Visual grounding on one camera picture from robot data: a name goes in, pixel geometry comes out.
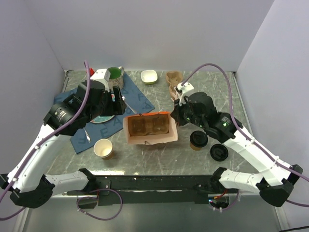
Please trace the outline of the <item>black coffee cup lid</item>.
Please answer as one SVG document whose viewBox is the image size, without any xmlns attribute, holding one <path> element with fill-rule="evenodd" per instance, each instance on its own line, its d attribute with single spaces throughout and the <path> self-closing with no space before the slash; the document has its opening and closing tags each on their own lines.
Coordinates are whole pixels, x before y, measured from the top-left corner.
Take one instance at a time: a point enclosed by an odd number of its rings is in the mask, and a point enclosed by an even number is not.
<svg viewBox="0 0 309 232">
<path fill-rule="evenodd" d="M 205 132 L 197 130 L 191 133 L 190 142 L 197 144 L 208 143 L 208 137 Z"/>
</svg>

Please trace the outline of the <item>cardboard cup carrier tray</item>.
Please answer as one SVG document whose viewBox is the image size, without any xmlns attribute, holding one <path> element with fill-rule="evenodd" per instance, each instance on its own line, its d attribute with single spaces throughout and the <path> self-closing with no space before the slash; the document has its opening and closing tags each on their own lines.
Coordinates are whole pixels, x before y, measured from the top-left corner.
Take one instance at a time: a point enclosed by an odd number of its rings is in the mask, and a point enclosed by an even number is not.
<svg viewBox="0 0 309 232">
<path fill-rule="evenodd" d="M 128 119 L 130 136 L 161 135 L 169 132 L 169 116 L 156 114 L 147 116 L 134 116 Z"/>
</svg>

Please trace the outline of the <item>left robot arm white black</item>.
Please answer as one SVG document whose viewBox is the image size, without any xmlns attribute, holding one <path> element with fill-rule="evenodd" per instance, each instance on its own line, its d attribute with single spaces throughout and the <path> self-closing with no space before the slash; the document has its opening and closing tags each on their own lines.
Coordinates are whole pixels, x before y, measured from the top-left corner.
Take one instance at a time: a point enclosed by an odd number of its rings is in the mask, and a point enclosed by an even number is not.
<svg viewBox="0 0 309 232">
<path fill-rule="evenodd" d="M 86 168 L 60 175 L 46 175 L 46 169 L 79 129 L 98 116 L 122 115 L 125 109 L 119 87 L 106 90 L 95 80 L 80 83 L 76 93 L 51 107 L 27 154 L 10 173 L 1 174 L 1 188 L 11 192 L 15 205 L 26 208 L 38 208 L 63 192 L 91 194 L 97 179 Z"/>
</svg>

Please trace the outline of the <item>orange paper bag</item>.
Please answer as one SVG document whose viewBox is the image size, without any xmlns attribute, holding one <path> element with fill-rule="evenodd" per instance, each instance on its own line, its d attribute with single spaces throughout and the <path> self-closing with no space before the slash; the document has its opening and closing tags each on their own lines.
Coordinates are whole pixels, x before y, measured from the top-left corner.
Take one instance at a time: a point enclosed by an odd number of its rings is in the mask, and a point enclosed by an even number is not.
<svg viewBox="0 0 309 232">
<path fill-rule="evenodd" d="M 129 145 L 155 145 L 178 140 L 177 125 L 170 112 L 127 116 L 123 130 Z"/>
</svg>

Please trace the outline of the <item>brown paper cup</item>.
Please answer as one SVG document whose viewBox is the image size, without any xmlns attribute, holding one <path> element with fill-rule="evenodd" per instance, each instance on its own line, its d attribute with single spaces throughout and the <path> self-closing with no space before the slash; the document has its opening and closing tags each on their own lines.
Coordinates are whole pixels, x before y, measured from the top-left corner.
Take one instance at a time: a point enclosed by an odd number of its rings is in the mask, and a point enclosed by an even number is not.
<svg viewBox="0 0 309 232">
<path fill-rule="evenodd" d="M 100 139 L 94 145 L 94 153 L 103 160 L 113 158 L 113 144 L 108 139 Z"/>
<path fill-rule="evenodd" d="M 197 144 L 194 142 L 190 142 L 190 147 L 194 150 L 194 151 L 199 151 L 201 150 L 203 147 L 205 147 L 207 145 L 206 143 L 201 143 L 201 144 Z"/>
</svg>

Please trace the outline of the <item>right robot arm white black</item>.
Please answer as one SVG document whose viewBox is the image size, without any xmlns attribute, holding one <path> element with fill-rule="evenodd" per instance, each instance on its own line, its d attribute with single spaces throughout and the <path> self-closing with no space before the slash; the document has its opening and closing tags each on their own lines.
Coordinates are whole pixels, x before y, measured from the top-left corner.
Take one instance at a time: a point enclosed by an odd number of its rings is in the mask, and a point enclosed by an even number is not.
<svg viewBox="0 0 309 232">
<path fill-rule="evenodd" d="M 229 113 L 218 112 L 206 93 L 178 94 L 171 116 L 179 126 L 191 123 L 202 128 L 209 137 L 237 152 L 258 171 L 249 174 L 219 168 L 211 181 L 215 192 L 231 188 L 259 193 L 275 207 L 287 201 L 302 168 L 282 161 L 255 140 L 239 121 L 233 122 Z"/>
</svg>

